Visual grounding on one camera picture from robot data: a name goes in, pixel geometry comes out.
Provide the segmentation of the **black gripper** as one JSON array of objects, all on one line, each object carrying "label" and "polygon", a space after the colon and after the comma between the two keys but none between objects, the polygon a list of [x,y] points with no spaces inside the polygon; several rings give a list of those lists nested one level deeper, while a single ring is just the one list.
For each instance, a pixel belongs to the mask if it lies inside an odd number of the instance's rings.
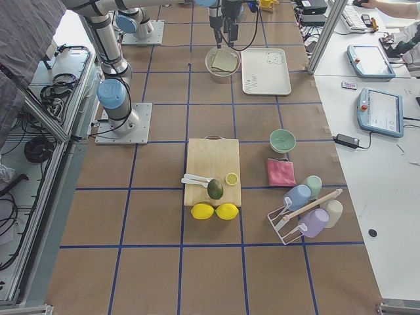
[{"label": "black gripper", "polygon": [[238,40],[238,19],[241,1],[213,1],[209,8],[209,23],[214,31],[217,48],[221,48],[221,34],[228,34],[228,46],[233,47]]}]

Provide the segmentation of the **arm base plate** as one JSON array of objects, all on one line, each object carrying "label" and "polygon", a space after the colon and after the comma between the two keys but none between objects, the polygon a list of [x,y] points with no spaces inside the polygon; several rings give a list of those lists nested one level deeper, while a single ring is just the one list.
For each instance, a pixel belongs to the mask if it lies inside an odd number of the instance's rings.
[{"label": "arm base plate", "polygon": [[124,125],[117,129],[116,121],[109,120],[105,110],[102,119],[106,122],[98,126],[95,144],[97,145],[128,145],[147,144],[152,116],[152,103],[133,103],[132,114]]},{"label": "arm base plate", "polygon": [[147,23],[140,24],[135,33],[125,33],[122,44],[132,46],[161,45],[164,27],[165,22],[163,20],[149,20]]}]

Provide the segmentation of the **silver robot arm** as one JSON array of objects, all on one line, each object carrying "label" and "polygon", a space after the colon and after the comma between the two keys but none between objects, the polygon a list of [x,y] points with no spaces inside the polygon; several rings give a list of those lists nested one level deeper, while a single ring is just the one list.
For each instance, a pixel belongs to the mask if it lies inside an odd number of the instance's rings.
[{"label": "silver robot arm", "polygon": [[117,11],[117,19],[123,19],[118,28],[124,33],[146,35],[150,24],[145,7],[170,5],[173,1],[63,1],[64,6],[78,14],[85,22],[85,30],[99,57],[105,76],[99,85],[97,97],[108,115],[111,132],[118,137],[132,133],[139,124],[129,91],[133,71],[123,57],[117,42],[111,11]]},{"label": "silver robot arm", "polygon": [[112,22],[123,45],[160,45],[165,22],[152,20],[146,7],[114,11]]}]

